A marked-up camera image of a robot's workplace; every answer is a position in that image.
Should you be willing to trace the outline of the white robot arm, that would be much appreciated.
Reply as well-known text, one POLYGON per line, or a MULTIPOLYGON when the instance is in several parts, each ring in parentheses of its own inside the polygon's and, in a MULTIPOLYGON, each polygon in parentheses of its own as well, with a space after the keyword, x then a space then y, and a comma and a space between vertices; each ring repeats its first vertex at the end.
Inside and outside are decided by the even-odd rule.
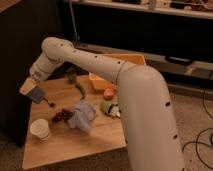
POLYGON ((133 171, 183 171, 185 163, 163 76, 155 68, 76 49, 65 39, 48 37, 20 93, 31 93, 65 62, 117 86, 118 106, 133 171))

